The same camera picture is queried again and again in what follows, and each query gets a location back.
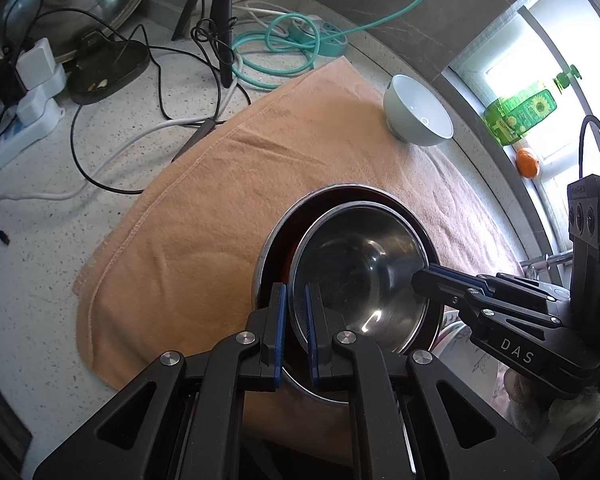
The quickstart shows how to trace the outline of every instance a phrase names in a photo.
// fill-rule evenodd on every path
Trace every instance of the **sunflower picture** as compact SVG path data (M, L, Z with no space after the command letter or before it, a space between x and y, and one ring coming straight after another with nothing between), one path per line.
M536 112L538 117L545 118L551 112L551 108L549 106L549 101L547 101L544 97L537 95L531 101L531 107Z

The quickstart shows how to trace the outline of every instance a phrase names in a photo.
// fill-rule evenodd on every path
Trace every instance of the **orange towel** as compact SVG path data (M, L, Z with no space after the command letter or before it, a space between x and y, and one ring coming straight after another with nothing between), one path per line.
M389 133L382 96L341 58L241 111L165 170L85 265L77 345L121 388L163 351L209 350L243 329L258 253L284 212L320 187L359 182L404 202L443 265L519 274L480 200L437 148ZM246 396L244 428L350 460L347 410L291 387Z

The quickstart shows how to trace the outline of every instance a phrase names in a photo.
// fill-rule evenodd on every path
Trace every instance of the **coiled teal cord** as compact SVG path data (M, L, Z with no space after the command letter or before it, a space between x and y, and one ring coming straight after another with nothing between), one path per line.
M354 32L360 32L362 30L367 30L368 28L377 27L378 25L383 25L384 23L390 22L395 18L399 18L403 14L409 12L410 10L417 7L424 0L413 0L408 6L404 7L385 18L381 18L380 20L376 20L375 22L367 23L366 25L360 25L359 27L355 27L349 30L343 30L342 32L338 32L336 34L331 34L329 36L323 36L322 40L330 40L331 38L339 38L341 36L346 36L348 34L353 34ZM282 22L283 20L300 20L302 22L307 23L314 34L315 40L312 43L296 43L293 40L288 38L283 38L279 34L275 32L275 27ZM301 14L300 12L290 12L288 14L284 14L282 16L278 16L275 20L269 23L269 27L266 30L248 30L236 36L234 42L232 43L232 49L236 50L239 46L245 43L251 43L253 41L264 41L265 46L269 49L270 52L291 52L291 51L300 51L306 57L306 63L297 68L290 68L287 70L274 70L272 68L267 68L265 66L260 66L253 61L249 61L244 56L242 60L244 64L258 72L267 75L275 75L275 76L283 76L290 77L296 76L301 72L304 72L307 69L312 70L314 68L315 58L318 56L318 50L320 49L320 31L316 27L315 23L312 22L309 17ZM263 83L261 81L256 81L255 79L243 74L239 71L235 65L233 66L234 73L236 77L242 79L245 83L248 83L256 88L261 88L264 90L275 90L280 85Z

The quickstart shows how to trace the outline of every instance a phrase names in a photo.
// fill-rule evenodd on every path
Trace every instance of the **silver bolt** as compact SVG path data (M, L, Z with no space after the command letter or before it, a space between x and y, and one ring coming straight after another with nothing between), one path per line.
M169 350L160 356L160 362L165 366L173 366L180 362L180 354Z
M433 361L432 355L426 350L416 350L413 353L413 360L416 361L419 365L428 365Z
M349 330L343 330L342 332L338 332L336 335L336 339L340 341L343 345L349 345L356 341L356 335Z
M244 330L235 336L235 340L241 345L250 345L256 341L256 335L253 332Z

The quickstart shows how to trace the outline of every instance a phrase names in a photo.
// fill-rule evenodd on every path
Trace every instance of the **countertop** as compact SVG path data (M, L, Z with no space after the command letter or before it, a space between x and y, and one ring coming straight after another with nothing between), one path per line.
M169 41L170 31L135 16L125 29L142 19L152 44L197 52L188 40ZM216 86L208 68L187 56L154 53L162 65L164 103L173 117L211 115ZM255 54L256 62L283 68L302 63L302 55ZM346 54L353 66L384 91L391 75L359 50ZM318 65L328 62L322 59ZM264 93L246 87L252 100ZM77 105L67 95L57 99L66 114L45 139L27 148L0 170L0 193L75 189L81 177L75 169L69 128ZM246 106L239 91L222 118ZM149 68L121 91L83 108L76 125L76 150L91 170L121 142L162 120L157 104L157 70ZM191 135L172 127L136 143L105 170L105 182L127 189L148 184ZM520 241L475 166L455 141L441 149L476 190L521 259ZM78 270L104 237L116 227L134 196L86 188L65 202L0 202L0 227L11 237L0 242L0 390L33 434L23 477L99 409L114 390L82 364L75 347L77 298L72 285Z

